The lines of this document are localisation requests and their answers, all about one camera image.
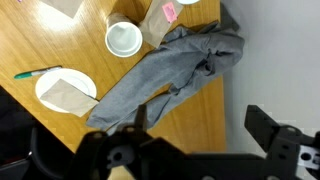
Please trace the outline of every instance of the white paper cup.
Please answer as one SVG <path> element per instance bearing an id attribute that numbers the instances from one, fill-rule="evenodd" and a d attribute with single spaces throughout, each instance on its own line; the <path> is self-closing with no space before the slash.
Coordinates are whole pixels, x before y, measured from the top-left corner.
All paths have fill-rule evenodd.
<path id="1" fill-rule="evenodd" d="M 105 42 L 112 54 L 118 57 L 129 57 L 141 48 L 142 34 L 126 16 L 113 13 L 107 19 Z"/>

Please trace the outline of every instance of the wooden table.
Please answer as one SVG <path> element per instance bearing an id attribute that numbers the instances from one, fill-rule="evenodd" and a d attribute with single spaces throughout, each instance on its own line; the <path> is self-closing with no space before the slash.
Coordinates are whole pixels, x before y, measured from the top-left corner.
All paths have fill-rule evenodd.
<path id="1" fill-rule="evenodd" d="M 39 77 L 14 80 L 15 74 L 62 65 L 93 79 L 101 99 L 153 47 L 144 43 L 130 58 L 112 55 L 105 45 L 106 17 L 121 12 L 143 20 L 150 0 L 84 0 L 71 19 L 39 0 L 0 1 L 0 85 L 73 152 L 95 129 L 88 118 L 54 112 L 35 96 Z M 218 0 L 186 6 L 178 24 L 199 30 L 220 17 Z M 150 134 L 162 136 L 184 152 L 225 150 L 223 82 L 218 78 L 168 113 Z"/>

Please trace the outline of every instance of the pen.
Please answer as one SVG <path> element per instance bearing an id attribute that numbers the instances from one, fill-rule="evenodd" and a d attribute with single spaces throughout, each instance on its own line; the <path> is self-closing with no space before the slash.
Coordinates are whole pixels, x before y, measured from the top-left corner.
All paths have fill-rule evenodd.
<path id="1" fill-rule="evenodd" d="M 29 72 L 24 72 L 24 73 L 20 73 L 14 76 L 15 79 L 23 79 L 23 78 L 27 78 L 27 77 L 31 77 L 31 76 L 36 76 L 39 74 L 44 74 L 50 71 L 55 71 L 58 69 L 61 69 L 62 66 L 55 66 L 55 67 L 51 67 L 51 68 L 47 68 L 47 69 L 39 69 L 39 70 L 35 70 L 35 71 L 29 71 Z"/>

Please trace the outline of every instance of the gray sweatshirt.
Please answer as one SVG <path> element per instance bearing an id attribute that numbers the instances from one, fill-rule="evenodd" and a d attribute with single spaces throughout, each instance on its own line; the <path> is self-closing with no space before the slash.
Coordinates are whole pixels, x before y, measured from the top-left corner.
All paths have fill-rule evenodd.
<path id="1" fill-rule="evenodd" d="M 147 105 L 147 127 L 198 92 L 201 87 L 235 65 L 242 57 L 244 40 L 232 30 L 221 31 L 214 22 L 195 33 L 177 27 L 165 36 L 166 44 L 150 52 L 116 84 L 93 109 L 91 127 L 113 134 L 133 123 L 139 104 Z M 167 92 L 145 102 L 166 84 Z"/>

